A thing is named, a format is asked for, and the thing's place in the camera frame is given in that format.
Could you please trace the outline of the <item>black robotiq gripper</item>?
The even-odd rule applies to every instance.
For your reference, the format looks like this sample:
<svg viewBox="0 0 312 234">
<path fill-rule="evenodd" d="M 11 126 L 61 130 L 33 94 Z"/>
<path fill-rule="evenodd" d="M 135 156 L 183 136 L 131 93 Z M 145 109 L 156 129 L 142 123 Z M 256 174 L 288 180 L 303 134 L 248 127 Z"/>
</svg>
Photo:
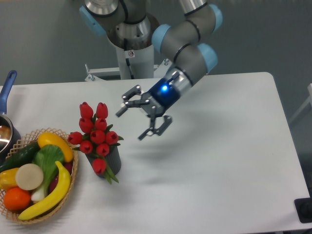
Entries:
<svg viewBox="0 0 312 234">
<path fill-rule="evenodd" d="M 121 109 L 117 111 L 116 116 L 122 116 L 129 108 L 141 108 L 147 117 L 151 117 L 152 107 L 156 107 L 156 117 L 164 115 L 175 102 L 180 98 L 180 93 L 171 83 L 173 78 L 160 79 L 147 92 L 142 91 L 140 85 L 136 85 L 122 95 L 123 103 Z M 140 99 L 133 99 L 134 96 L 140 96 Z M 147 128 L 139 137 L 143 140 L 146 136 L 158 135 L 161 136 L 165 130 L 173 122 L 171 116 L 164 115 L 163 123 L 156 128 L 156 118 L 150 119 L 150 127 Z"/>
</svg>

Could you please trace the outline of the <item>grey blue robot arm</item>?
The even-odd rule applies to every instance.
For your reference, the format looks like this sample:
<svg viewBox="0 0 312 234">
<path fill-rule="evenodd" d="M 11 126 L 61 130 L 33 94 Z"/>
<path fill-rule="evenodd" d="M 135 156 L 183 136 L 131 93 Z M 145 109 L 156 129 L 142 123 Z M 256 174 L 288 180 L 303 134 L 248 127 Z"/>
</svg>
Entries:
<svg viewBox="0 0 312 234">
<path fill-rule="evenodd" d="M 121 79 L 154 76 L 154 53 L 171 66 L 147 92 L 139 85 L 127 91 L 117 116 L 139 108 L 150 126 L 139 137 L 161 135 L 172 123 L 166 111 L 217 65 L 213 48 L 203 38 L 223 22 L 220 9 L 204 0 L 182 0 L 185 20 L 178 26 L 159 24 L 144 0 L 87 0 L 79 13 L 89 29 L 105 35 L 115 47 Z"/>
</svg>

